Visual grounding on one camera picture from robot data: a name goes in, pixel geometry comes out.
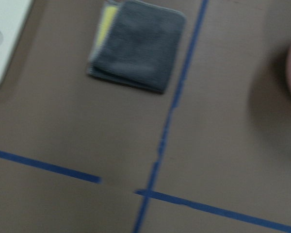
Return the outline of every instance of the yellow cloth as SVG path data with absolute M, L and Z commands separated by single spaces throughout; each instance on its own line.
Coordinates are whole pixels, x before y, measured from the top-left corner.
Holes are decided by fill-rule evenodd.
M 118 6 L 116 5 L 109 5 L 104 8 L 101 24 L 98 31 L 96 49 L 102 45 L 104 39 L 106 38 L 117 11 Z

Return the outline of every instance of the blue line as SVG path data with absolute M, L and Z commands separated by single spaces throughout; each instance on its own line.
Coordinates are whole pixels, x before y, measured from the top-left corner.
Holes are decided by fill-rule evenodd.
M 6 159 L 6 160 L 10 160 L 19 164 L 25 164 L 28 166 L 33 166 L 39 169 L 43 169 L 46 171 L 51 171 L 51 172 L 55 172 L 55 173 L 59 173 L 65 176 L 70 176 L 70 177 L 74 177 L 77 179 L 81 179 L 81 180 L 85 180 L 85 181 L 89 181 L 89 182 L 93 182 L 93 183 L 100 183 L 101 182 L 101 178 L 98 176 L 94 176 L 94 175 L 90 175 L 87 173 L 83 173 L 80 171 L 75 171 L 75 170 L 71 170 L 68 168 L 64 168 L 61 166 L 56 166 L 53 164 L 48 164 L 48 163 L 44 163 L 41 161 L 37 161 L 34 159 L 29 159 L 29 158 L 25 158 L 19 155 L 15 155 L 15 154 L 11 154 L 11 153 L 6 153 L 3 151 L 0 151 L 0 158 L 1 159 Z
M 182 72 L 181 72 L 181 75 L 179 78 L 179 82 L 178 82 L 177 89 L 176 89 L 176 92 L 175 92 L 175 95 L 173 98 L 173 102 L 171 104 L 171 107 L 169 109 L 169 112 L 168 112 L 168 115 L 166 118 L 165 126 L 164 126 L 164 129 L 162 132 L 161 141 L 160 141 L 160 144 L 158 146 L 158 159 L 153 164 L 152 172 L 151 172 L 148 184 L 147 184 L 147 189 L 146 189 L 146 192 L 145 192 L 145 195 L 143 198 L 142 205 L 141 205 L 140 210 L 139 210 L 139 214 L 137 216 L 137 220 L 136 220 L 136 223 L 135 223 L 135 226 L 133 229 L 133 233 L 139 232 L 139 230 L 142 226 L 142 223 L 144 221 L 144 218 L 146 216 L 146 211 L 147 211 L 148 204 L 150 201 L 150 194 L 155 186 L 155 183 L 156 183 L 156 180 L 158 177 L 158 173 L 160 171 L 160 167 L 161 167 L 161 164 L 163 161 L 164 153 L 166 150 L 168 133 L 169 133 L 169 128 L 170 128 L 170 124 L 171 124 L 171 120 L 172 120 L 172 115 L 174 113 L 175 108 L 178 106 L 178 102 L 179 102 L 180 96 L 182 94 L 184 82 L 186 80 L 188 70 L 189 70 L 189 67 L 190 67 L 190 64 L 192 61 L 193 53 L 194 53 L 194 50 L 195 50 L 195 47 L 196 47 L 196 44 L 198 41 L 198 36 L 199 36 L 199 32 L 201 30 L 203 19 L 204 19 L 205 13 L 206 13 L 208 1 L 209 0 L 203 0 L 201 3 L 201 6 L 200 6 L 200 10 L 199 10 L 196 25 L 194 28 L 193 36 L 192 36 L 192 39 L 191 39 L 191 42 L 190 42 L 190 45 L 188 48 L 188 53 L 187 53 L 187 56 L 186 56 L 186 59 L 185 59 L 185 62 L 184 62 L 183 68 L 182 68 Z
M 147 191 L 146 190 L 138 190 L 138 191 L 136 191 L 136 194 L 145 196 L 147 194 Z M 235 219 L 238 221 L 248 222 L 248 223 L 259 225 L 262 227 L 267 227 L 267 228 L 271 228 L 274 230 L 291 233 L 291 226 L 283 225 L 283 224 L 276 223 L 276 222 L 271 222 L 271 221 L 264 220 L 261 218 L 252 217 L 252 216 L 244 215 L 244 214 L 239 214 L 237 212 L 233 212 L 233 211 L 229 211 L 229 210 L 225 210 L 225 209 L 220 209 L 217 207 L 213 207 L 210 205 L 205 205 L 205 204 L 201 204 L 198 202 L 185 200 L 182 198 L 173 197 L 173 196 L 159 193 L 159 192 L 151 192 L 150 197 L 157 199 L 157 200 L 162 200 L 162 201 L 166 201 L 169 203 L 177 204 L 177 205 L 185 205 L 185 206 L 188 206 L 188 207 L 196 209 L 196 210 L 204 211 L 207 213 L 211 213 L 211 214 L 215 214 L 215 215 L 219 215 L 219 216 L 223 216 L 223 217 L 232 218 L 232 219 Z

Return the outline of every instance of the dark gray towel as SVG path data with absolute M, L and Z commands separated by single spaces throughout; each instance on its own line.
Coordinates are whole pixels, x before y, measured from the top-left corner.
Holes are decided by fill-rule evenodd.
M 172 72 L 185 16 L 128 0 L 121 4 L 88 73 L 98 78 L 164 92 Z

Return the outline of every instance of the white cutting board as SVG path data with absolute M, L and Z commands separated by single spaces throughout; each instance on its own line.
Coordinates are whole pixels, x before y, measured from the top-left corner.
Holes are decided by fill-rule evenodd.
M 0 83 L 11 61 L 32 2 L 33 0 L 0 0 Z

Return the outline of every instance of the folded cloth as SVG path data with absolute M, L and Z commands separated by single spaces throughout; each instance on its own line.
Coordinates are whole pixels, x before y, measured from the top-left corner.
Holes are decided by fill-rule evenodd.
M 87 73 L 164 92 L 185 24 L 178 11 L 138 0 L 105 4 Z

